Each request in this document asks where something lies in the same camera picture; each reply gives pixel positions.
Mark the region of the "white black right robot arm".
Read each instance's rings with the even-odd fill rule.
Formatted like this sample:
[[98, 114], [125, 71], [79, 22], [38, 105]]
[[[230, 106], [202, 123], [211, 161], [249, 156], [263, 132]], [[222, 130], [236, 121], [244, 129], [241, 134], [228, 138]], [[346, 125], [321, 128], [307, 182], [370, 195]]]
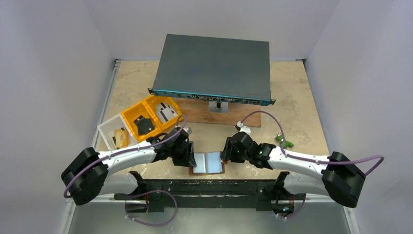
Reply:
[[257, 168], [289, 171], [283, 188], [290, 194], [329, 196], [349, 208], [357, 206], [366, 179], [366, 174], [340, 152], [293, 156], [292, 151], [274, 144], [257, 143], [245, 132], [228, 137], [220, 157], [235, 163], [247, 161]]

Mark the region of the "orange credit card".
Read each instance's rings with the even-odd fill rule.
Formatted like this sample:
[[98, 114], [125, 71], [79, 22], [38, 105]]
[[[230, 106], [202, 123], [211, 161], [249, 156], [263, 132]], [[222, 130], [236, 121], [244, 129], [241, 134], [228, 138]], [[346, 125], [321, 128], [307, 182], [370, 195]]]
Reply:
[[114, 130], [113, 141], [117, 149], [126, 148], [130, 142], [128, 131], [124, 128]]

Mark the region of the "brown leather card holder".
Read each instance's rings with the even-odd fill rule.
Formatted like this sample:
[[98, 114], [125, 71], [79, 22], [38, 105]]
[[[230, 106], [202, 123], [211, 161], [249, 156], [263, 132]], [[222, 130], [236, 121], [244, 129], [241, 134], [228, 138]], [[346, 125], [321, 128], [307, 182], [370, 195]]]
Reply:
[[221, 152], [195, 153], [195, 166], [190, 166], [189, 174], [193, 176], [224, 174], [224, 161]]

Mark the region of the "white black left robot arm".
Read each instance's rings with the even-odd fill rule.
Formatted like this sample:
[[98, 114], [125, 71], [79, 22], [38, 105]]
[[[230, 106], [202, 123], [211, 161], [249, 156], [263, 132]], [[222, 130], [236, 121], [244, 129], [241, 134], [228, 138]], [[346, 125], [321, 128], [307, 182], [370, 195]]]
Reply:
[[177, 126], [163, 139], [150, 137], [120, 150], [98, 152], [93, 147], [85, 148], [61, 174], [66, 186], [63, 196], [76, 205], [84, 205], [99, 195], [132, 195], [142, 186], [138, 174], [118, 172], [168, 157], [175, 165], [189, 166], [194, 163], [188, 139], [191, 132], [189, 127]]

